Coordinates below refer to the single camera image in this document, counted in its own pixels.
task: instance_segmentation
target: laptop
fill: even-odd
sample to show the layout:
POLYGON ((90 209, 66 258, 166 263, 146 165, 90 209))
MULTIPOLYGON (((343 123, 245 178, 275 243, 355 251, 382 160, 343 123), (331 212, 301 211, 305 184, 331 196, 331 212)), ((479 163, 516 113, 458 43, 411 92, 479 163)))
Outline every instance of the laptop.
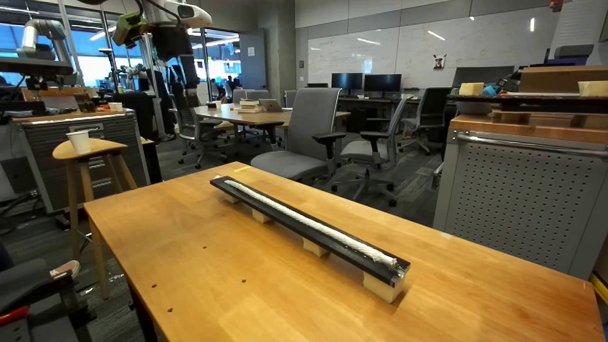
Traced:
POLYGON ((293 108, 281 108, 278 101, 275 99, 260 99, 260 105, 266 111, 291 111, 293 108))

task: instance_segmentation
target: stack of books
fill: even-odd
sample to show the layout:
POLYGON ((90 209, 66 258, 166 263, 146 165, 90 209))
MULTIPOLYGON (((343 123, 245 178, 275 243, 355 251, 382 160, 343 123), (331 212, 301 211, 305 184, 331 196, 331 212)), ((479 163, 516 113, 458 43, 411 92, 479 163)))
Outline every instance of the stack of books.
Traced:
POLYGON ((260 101, 241 100, 239 107, 236 108, 238 113, 259 113, 263 110, 260 106, 260 101))

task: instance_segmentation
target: wooden stool leg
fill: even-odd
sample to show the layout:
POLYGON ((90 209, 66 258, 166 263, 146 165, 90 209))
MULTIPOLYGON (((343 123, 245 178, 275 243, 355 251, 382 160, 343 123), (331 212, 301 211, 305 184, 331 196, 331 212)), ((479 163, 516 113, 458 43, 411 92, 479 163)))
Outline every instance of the wooden stool leg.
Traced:
MULTIPOLYGON (((89 173, 89 163, 81 162, 80 165, 80 176, 82 176, 82 188, 85 192, 85 201, 89 202, 95 199, 93 195, 93 183, 91 182, 91 173, 89 173)), ((91 229, 91 240, 93 241, 93 256, 95 258, 95 268, 97 269, 97 278, 99 280, 99 288, 101 289, 102 298, 108 299, 109 293, 109 282, 108 275, 106 274, 106 268, 104 266, 103 251, 102 251, 102 237, 97 230, 97 227, 89 219, 89 227, 91 229)))
POLYGON ((118 178, 118 174, 116 173, 116 169, 114 168, 114 164, 112 163, 112 158, 108 155, 103 156, 103 162, 106 164, 106 167, 110 170, 110 178, 112 178, 112 185, 114 186, 114 191, 117 194, 122 192, 122 186, 120 186, 120 178, 118 178))
POLYGON ((68 160, 67 169, 67 200, 70 210, 70 242, 74 260, 80 260, 80 236, 78 235, 78 193, 76 186, 76 163, 68 160))
POLYGON ((135 183, 135 179, 133 178, 131 171, 129 171, 129 167, 126 165, 124 158, 122 155, 114 156, 114 159, 118 162, 120 167, 120 171, 122 172, 122 176, 125 177, 126 183, 129 185, 131 190, 137 189, 137 183, 135 183))

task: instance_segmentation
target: yellow tape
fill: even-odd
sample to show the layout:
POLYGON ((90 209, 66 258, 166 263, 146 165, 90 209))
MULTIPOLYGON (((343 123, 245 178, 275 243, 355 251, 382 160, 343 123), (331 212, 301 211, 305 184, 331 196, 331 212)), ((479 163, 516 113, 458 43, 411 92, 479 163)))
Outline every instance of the yellow tape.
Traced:
POLYGON ((234 172, 241 172, 241 171, 244 171, 244 170, 249 169, 250 167, 251 167, 251 166, 243 166, 243 167, 241 167, 241 168, 239 168, 239 169, 234 170, 234 172))
POLYGON ((593 284, 593 289, 595 290, 595 293, 597 293, 598 296, 602 299, 602 301, 604 301, 604 303, 608 305, 608 288, 606 288, 606 286, 604 286, 604 283, 602 283, 602 281, 599 280, 598 277, 593 273, 589 277, 589 281, 591 282, 591 284, 593 284))

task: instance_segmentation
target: whiteboard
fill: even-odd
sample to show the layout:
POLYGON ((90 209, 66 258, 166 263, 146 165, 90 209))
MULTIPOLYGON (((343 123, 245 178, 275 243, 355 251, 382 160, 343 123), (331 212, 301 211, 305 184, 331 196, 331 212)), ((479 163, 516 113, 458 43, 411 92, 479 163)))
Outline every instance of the whiteboard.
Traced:
POLYGON ((308 40, 308 81, 331 84, 333 72, 394 74, 399 27, 308 40))
POLYGON ((403 88, 451 86, 459 66, 542 63, 558 18, 541 7, 310 39, 308 81, 331 83, 332 72, 363 72, 402 74, 403 88), (433 69, 433 55, 444 54, 445 68, 433 69))

